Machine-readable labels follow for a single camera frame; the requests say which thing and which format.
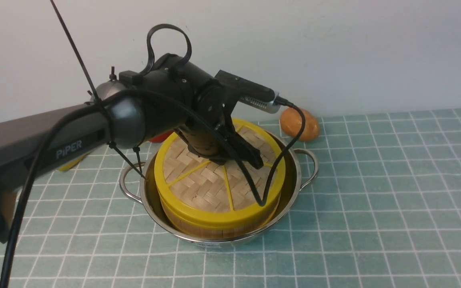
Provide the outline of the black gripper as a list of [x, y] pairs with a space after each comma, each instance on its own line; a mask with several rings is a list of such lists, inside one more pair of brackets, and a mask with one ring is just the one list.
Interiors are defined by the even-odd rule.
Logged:
[[[260, 150], [247, 142], [231, 124], [238, 93], [217, 80], [189, 80], [188, 83], [194, 92], [190, 103], [192, 110], [224, 138], [238, 159], [257, 170], [263, 168]], [[176, 133], [194, 155], [202, 158], [230, 158], [216, 137], [192, 117], [176, 129]]]

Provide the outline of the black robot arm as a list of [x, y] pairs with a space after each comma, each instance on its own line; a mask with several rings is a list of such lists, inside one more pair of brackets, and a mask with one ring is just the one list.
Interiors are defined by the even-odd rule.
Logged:
[[165, 54], [145, 71], [123, 71], [100, 84], [100, 101], [0, 123], [0, 242], [11, 231], [16, 191], [24, 186], [47, 136], [34, 178], [109, 144], [125, 150], [175, 130], [190, 152], [224, 164], [262, 168], [260, 151], [238, 135], [231, 113], [238, 95], [188, 57]]

